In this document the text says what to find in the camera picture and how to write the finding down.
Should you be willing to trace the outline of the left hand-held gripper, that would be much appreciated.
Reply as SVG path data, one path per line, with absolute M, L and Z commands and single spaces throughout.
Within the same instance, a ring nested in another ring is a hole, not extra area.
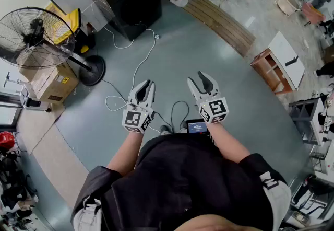
M 129 132 L 144 134 L 153 120 L 156 85 L 151 80 L 138 84 L 129 94 L 126 109 L 123 110 L 122 126 Z

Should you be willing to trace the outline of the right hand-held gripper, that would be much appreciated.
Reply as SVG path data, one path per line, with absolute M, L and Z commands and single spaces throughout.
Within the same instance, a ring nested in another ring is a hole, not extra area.
M 198 112 L 208 124 L 221 122 L 228 115 L 226 99 L 221 96 L 219 85 L 210 75 L 198 71 L 204 91 L 200 91 L 192 78 L 187 78 L 187 84 L 196 99 Z

